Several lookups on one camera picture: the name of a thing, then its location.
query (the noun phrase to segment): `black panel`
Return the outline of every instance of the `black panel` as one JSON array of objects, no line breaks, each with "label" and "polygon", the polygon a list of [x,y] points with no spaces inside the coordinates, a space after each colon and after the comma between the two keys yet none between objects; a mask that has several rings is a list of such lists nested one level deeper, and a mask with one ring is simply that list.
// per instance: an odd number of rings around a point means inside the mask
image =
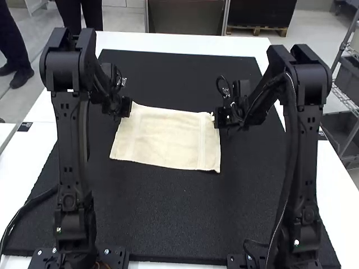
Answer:
[{"label": "black panel", "polygon": [[224,0],[149,0],[150,33],[221,35]]},{"label": "black panel", "polygon": [[[136,102],[192,112],[222,103],[218,75],[230,81],[261,78],[254,58],[103,51],[128,78],[124,93]],[[88,178],[93,188],[98,244],[123,245],[131,259],[224,265],[243,253],[244,238],[269,240],[284,177],[284,131],[273,108],[262,126],[228,137],[220,132],[221,173],[167,169],[110,160],[118,123],[90,108]],[[58,180],[55,147],[31,196]],[[25,216],[13,231],[8,254],[52,247],[55,199]],[[339,268],[323,232],[320,259]]]},{"label": "black panel", "polygon": [[297,0],[231,0],[228,25],[288,27]]}]

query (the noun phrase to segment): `person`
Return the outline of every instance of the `person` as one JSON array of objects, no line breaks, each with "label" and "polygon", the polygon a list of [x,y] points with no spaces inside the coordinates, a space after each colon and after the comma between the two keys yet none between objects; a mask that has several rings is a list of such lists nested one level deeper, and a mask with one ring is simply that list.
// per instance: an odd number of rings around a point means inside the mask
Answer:
[{"label": "person", "polygon": [[102,0],[55,0],[63,24],[72,35],[81,32],[81,7],[86,27],[103,31]]},{"label": "person", "polygon": [[34,75],[24,40],[11,16],[6,0],[0,0],[0,51],[7,62],[0,67],[0,77],[15,72],[10,82],[13,89],[23,86]]}]

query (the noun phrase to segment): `towel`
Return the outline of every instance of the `towel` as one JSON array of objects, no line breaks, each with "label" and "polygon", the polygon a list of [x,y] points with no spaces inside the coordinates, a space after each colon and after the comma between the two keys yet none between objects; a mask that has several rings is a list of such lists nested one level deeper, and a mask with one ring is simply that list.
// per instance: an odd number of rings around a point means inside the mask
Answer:
[{"label": "towel", "polygon": [[110,158],[219,173],[219,131],[207,112],[153,108],[132,102],[130,117],[119,124]]}]

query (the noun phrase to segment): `black pants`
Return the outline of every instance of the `black pants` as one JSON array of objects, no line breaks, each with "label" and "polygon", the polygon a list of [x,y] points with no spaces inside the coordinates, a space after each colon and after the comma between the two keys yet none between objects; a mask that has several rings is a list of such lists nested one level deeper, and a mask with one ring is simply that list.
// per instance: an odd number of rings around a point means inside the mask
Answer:
[{"label": "black pants", "polygon": [[24,40],[10,14],[6,0],[0,0],[0,50],[13,68],[31,67]]},{"label": "black pants", "polygon": [[55,0],[63,24],[73,35],[81,32],[81,6],[86,27],[103,30],[102,0]]}]

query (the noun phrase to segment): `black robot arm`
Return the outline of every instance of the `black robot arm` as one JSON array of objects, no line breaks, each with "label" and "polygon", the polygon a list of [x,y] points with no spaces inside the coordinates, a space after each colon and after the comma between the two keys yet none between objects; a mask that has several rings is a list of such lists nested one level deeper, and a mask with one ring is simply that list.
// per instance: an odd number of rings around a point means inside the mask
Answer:
[{"label": "black robot arm", "polygon": [[295,45],[291,53],[272,45],[267,55],[269,67],[254,91],[248,81],[230,85],[223,76],[217,79],[224,104],[215,110],[215,127],[247,130],[262,124],[276,100],[283,105],[287,143],[283,189],[266,257],[250,261],[256,268],[319,268],[317,136],[332,74],[307,45]]},{"label": "black robot arm", "polygon": [[98,259],[94,201],[85,175],[89,101],[101,104],[103,113],[114,117],[129,117],[132,105],[130,98],[118,94],[120,71],[112,64],[99,64],[95,45],[93,29],[72,36],[58,28],[40,59],[40,75],[51,92],[58,132],[59,189],[53,227],[63,259],[58,268],[92,268]]}]

